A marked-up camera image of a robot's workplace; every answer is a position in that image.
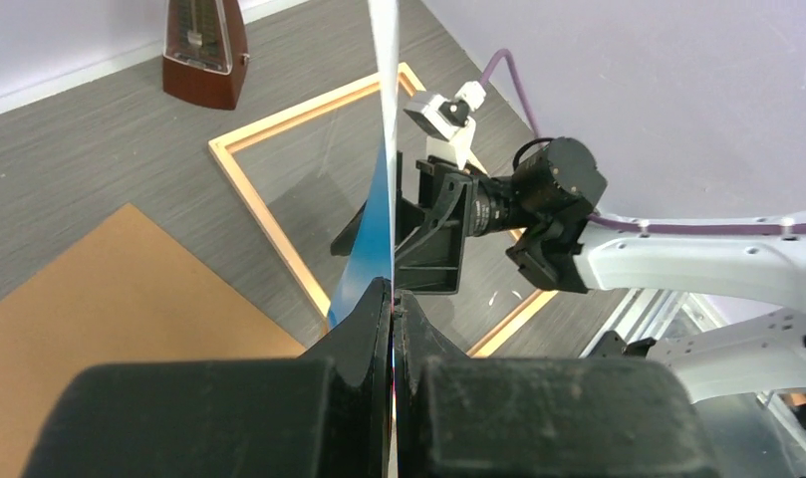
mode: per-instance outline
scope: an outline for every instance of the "wooden frame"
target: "wooden frame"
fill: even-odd
[[[400,63],[398,79],[400,86],[409,96],[413,95],[414,92],[425,90],[423,84],[406,63]],[[209,142],[209,150],[214,155],[218,165],[233,187],[235,187],[244,204],[250,209],[256,222],[273,244],[297,283],[300,284],[300,287],[309,297],[318,314],[320,314],[324,333],[329,329],[326,320],[330,307],[329,297],[315,279],[314,274],[303,262],[300,254],[297,253],[297,250],[273,217],[259,192],[253,187],[250,179],[247,178],[247,175],[238,165],[234,154],[275,134],[376,93],[379,88],[379,74],[373,74],[270,117],[240,127]],[[475,155],[471,156],[470,162],[484,171],[484,167],[482,167]],[[521,231],[511,231],[510,234],[516,240],[520,237]],[[490,356],[546,305],[554,295],[554,292],[539,290],[533,292],[476,343],[468,351],[468,354],[472,357]]]

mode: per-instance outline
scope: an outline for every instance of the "cardboard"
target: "cardboard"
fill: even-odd
[[[0,302],[0,477],[20,474],[60,393],[90,365],[303,351],[127,205]]]

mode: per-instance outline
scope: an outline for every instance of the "floor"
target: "floor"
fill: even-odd
[[[251,68],[235,112],[184,104],[161,91],[158,59],[0,116],[0,299],[131,202],[305,345],[318,318],[206,142],[364,77],[376,69],[367,4],[314,0],[248,26]],[[451,95],[478,70],[418,0],[401,2],[401,60],[427,88]],[[509,169],[531,133],[491,89],[473,149],[492,174]],[[365,99],[242,152],[238,160],[331,293],[343,260],[329,241],[367,190],[379,126]],[[404,157],[424,138],[401,119]],[[406,189],[411,189],[410,179]],[[504,257],[505,234],[471,239],[462,290],[424,297],[463,349],[531,287]],[[497,354],[574,357],[624,291],[557,296]]]

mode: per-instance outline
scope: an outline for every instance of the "metronome pendulum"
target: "metronome pendulum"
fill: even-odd
[[[168,0],[166,93],[202,107],[235,110],[249,60],[238,0]]]

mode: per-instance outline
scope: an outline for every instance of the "baseboard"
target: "baseboard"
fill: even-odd
[[[262,0],[242,11],[244,23],[273,15],[307,0]],[[131,52],[122,53],[108,60],[53,78],[38,85],[0,97],[0,115],[27,106],[53,95],[58,95],[79,85],[119,72],[161,55],[162,41],[153,42]]]

